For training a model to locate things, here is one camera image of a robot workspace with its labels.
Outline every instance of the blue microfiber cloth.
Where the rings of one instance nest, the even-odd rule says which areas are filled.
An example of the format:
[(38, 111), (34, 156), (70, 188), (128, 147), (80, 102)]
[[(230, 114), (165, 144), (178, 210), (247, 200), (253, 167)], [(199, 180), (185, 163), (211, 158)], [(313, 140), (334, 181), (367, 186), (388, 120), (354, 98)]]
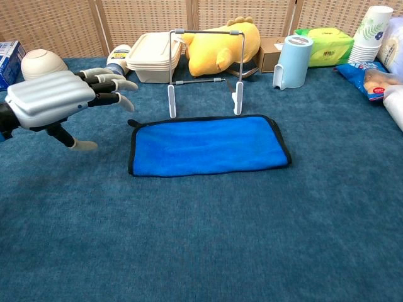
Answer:
[(275, 121), (267, 116), (186, 118), (135, 127), (128, 171), (175, 177), (284, 167), (291, 156)]

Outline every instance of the snack bag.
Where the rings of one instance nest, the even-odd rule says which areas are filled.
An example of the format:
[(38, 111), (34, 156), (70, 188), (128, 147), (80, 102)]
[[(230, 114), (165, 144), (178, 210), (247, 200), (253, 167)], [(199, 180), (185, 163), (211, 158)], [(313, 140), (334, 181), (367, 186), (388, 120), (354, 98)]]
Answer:
[(355, 62), (337, 66), (350, 83), (354, 84), (370, 101), (381, 101), (390, 85), (403, 84), (396, 75), (388, 74), (379, 62)]

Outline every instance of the tissue package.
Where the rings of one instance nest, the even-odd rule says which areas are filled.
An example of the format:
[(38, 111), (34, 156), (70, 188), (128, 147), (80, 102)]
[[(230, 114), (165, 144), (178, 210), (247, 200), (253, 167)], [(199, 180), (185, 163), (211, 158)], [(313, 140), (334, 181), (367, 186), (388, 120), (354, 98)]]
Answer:
[(390, 19), (378, 59), (391, 73), (403, 79), (403, 17)]
[(15, 83), (25, 56), (19, 41), (0, 42), (0, 90)]
[(295, 30), (295, 34), (313, 39), (309, 67), (346, 64), (354, 40), (337, 28), (314, 28)]

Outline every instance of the yellow plush toy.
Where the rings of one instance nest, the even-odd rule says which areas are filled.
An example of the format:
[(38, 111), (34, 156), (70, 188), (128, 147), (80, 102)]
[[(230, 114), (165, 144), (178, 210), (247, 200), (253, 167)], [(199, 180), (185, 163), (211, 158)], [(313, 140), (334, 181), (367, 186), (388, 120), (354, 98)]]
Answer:
[[(212, 28), (207, 31), (237, 30), (245, 34), (244, 63), (257, 54), (260, 47), (259, 30), (251, 17), (238, 17), (229, 20), (226, 26)], [(218, 74), (234, 62), (241, 62), (242, 36), (204, 33), (184, 33), (186, 57), (189, 60), (189, 71), (194, 77), (203, 74)]]

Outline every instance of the woven folding screen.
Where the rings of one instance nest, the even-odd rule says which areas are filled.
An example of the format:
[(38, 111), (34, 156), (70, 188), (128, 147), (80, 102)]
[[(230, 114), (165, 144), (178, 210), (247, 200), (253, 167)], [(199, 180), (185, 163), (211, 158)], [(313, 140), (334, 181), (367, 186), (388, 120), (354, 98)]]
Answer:
[(336, 27), (353, 36), (368, 8), (386, 5), (394, 8), (394, 16), (403, 15), (403, 0), (298, 0), (292, 30), (297, 28)]
[(238, 16), (251, 16), (261, 36), (287, 32), (295, 0), (198, 0), (200, 30), (225, 25)]
[(101, 0), (112, 44), (133, 45), (143, 33), (187, 28), (186, 0)]
[(61, 57), (103, 56), (89, 2), (85, 0), (0, 0), (0, 32), (26, 51), (51, 50)]

